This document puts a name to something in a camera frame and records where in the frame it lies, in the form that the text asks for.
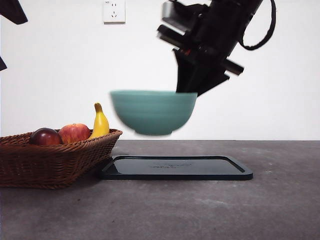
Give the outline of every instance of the dark red apple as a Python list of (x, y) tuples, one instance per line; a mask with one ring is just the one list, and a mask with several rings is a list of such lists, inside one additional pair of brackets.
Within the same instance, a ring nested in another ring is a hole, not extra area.
[(34, 145), (59, 145), (63, 144), (58, 132), (54, 129), (42, 127), (34, 131), (29, 140)]
[(70, 144), (90, 137), (90, 129), (82, 123), (73, 123), (63, 126), (58, 134), (64, 144)]

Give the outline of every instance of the banana stem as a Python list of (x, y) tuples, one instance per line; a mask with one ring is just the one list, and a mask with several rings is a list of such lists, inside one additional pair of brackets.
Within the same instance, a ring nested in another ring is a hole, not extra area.
[(95, 112), (96, 112), (96, 113), (102, 112), (102, 106), (101, 106), (101, 104), (98, 103), (98, 102), (96, 102), (96, 103), (94, 104), (94, 109), (95, 109)]

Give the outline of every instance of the white wall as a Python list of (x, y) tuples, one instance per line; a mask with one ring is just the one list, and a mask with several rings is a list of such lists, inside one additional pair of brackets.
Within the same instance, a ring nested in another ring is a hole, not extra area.
[[(29, 19), (2, 17), (1, 136), (94, 121), (102, 104), (121, 139), (320, 140), (320, 2), (276, 0), (273, 38), (256, 51), (237, 46), (239, 77), (197, 99), (185, 126), (164, 137), (137, 135), (114, 113), (109, 91), (176, 89), (173, 46), (158, 39), (164, 0), (126, 0), (126, 24), (102, 23), (102, 0), (20, 0)], [(182, 1), (185, 4), (209, 1)], [(264, 0), (249, 45), (270, 24)]]

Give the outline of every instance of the wall outlet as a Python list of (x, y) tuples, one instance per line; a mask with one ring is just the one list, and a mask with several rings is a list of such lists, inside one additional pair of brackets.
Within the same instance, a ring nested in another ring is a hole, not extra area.
[(103, 3), (104, 24), (124, 24), (126, 22), (126, 1), (105, 0)]

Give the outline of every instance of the robotic arm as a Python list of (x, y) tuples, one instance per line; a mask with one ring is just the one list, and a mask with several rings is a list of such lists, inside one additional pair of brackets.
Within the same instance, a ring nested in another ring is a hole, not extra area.
[(244, 32), (262, 0), (211, 0), (205, 4), (183, 5), (177, 0), (162, 6), (162, 20), (184, 32), (165, 25), (158, 28), (160, 39), (175, 45), (178, 64), (177, 93), (196, 92), (198, 96), (230, 77), (225, 71), (240, 75), (244, 68), (227, 59), (239, 42), (247, 50), (264, 45), (276, 24), (276, 5), (271, 0), (272, 20), (264, 39), (255, 46), (245, 46)]
[[(0, 0), (0, 15), (17, 25), (28, 21), (18, 0)], [(6, 68), (5, 62), (0, 57), (0, 71)]]

